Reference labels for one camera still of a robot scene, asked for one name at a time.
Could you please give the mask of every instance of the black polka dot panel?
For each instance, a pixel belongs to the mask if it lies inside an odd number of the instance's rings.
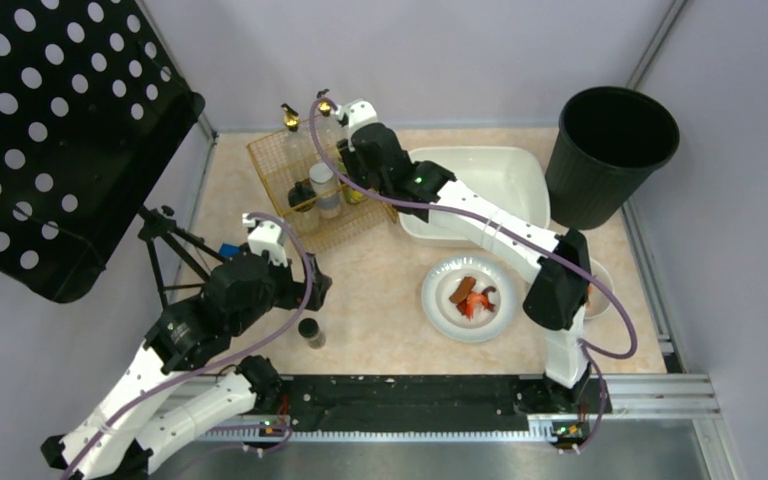
[[[0,0],[0,271],[85,295],[203,109],[134,0]]]

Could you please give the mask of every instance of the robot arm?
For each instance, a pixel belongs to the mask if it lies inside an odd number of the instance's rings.
[[[369,102],[340,106],[335,117],[346,132],[338,150],[349,177],[384,196],[414,203],[453,207],[477,213],[482,223],[451,212],[397,206],[402,213],[446,228],[498,255],[531,285],[523,302],[526,314],[544,328],[546,376],[566,389],[586,381],[588,362],[578,346],[584,322],[587,282],[490,227],[492,221],[520,233],[532,243],[590,270],[587,242],[575,230],[557,235],[515,217],[481,198],[455,175],[433,162],[413,162],[395,133],[378,122]]]
[[[141,238],[150,242],[159,236],[176,252],[183,251],[166,235],[175,232],[174,222],[156,211],[143,216],[146,226]],[[155,415],[174,387],[148,397],[114,425],[107,426],[114,413],[135,398],[205,366],[229,348],[231,337],[242,334],[273,307],[298,308],[304,285],[293,281],[284,251],[286,237],[280,227],[245,216],[243,224],[249,229],[249,237],[241,252],[214,268],[198,295],[163,309],[124,375],[85,421],[71,432],[43,443],[42,453],[51,467],[65,469],[72,464],[101,429],[104,435],[80,460],[70,478],[112,480],[147,475],[208,429],[277,395],[281,380],[269,361],[246,357],[215,388],[171,412]],[[309,260],[314,292],[305,308],[318,310],[332,282],[319,271],[313,255]]]

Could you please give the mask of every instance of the black bin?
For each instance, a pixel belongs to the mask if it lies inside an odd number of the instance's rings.
[[[552,218],[577,230],[605,223],[678,148],[670,112],[642,93],[596,87],[561,111],[546,185]]]

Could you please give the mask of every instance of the gold wire basket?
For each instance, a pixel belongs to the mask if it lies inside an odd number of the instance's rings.
[[[320,129],[319,126],[323,123],[325,122],[316,123],[317,133],[320,135],[328,157],[332,160],[337,159],[339,153],[336,143],[339,130],[336,128],[333,130]],[[293,139],[298,149],[296,158],[291,158],[286,153],[290,135],[297,136]],[[296,132],[290,132],[284,128],[251,142],[246,148],[257,171],[257,176],[263,182],[275,211],[290,223],[293,230],[299,235],[305,249],[310,252],[324,252],[387,219],[391,222],[396,221],[396,211],[391,206],[377,200],[364,197],[360,203],[349,203],[346,192],[353,191],[342,183],[340,186],[317,195],[302,204],[295,207],[290,206],[287,193],[295,186],[296,182],[309,184],[308,171],[313,164],[320,161],[310,138],[307,120],[299,123],[299,129]],[[320,216],[319,209],[313,205],[318,199],[328,197],[335,192],[340,198],[339,215],[334,218]],[[311,218],[311,211],[313,215],[318,216],[318,220]]]

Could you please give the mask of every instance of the white bowl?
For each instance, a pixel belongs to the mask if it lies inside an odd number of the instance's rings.
[[[616,293],[614,290],[614,279],[611,278],[611,274],[608,273],[608,270],[601,263],[592,258],[590,259],[590,273],[596,277],[596,280],[604,283],[611,293]],[[584,319],[593,320],[594,318],[601,317],[610,307],[611,302],[608,300],[608,297],[601,290],[594,287],[593,293],[590,294],[590,306],[584,309]]]
[[[476,279],[473,291],[496,287],[487,295],[496,305],[493,312],[479,308],[467,319],[449,297],[464,277]],[[487,258],[460,255],[447,258],[431,269],[422,282],[422,308],[431,324],[443,335],[461,342],[486,342],[502,333],[518,307],[518,295],[508,272]]]
[[[537,158],[514,147],[431,147],[409,152],[415,162],[431,160],[454,172],[475,193],[541,228],[549,226],[549,191]],[[399,214],[399,223],[417,243],[436,247],[471,247],[472,242],[446,229]]]

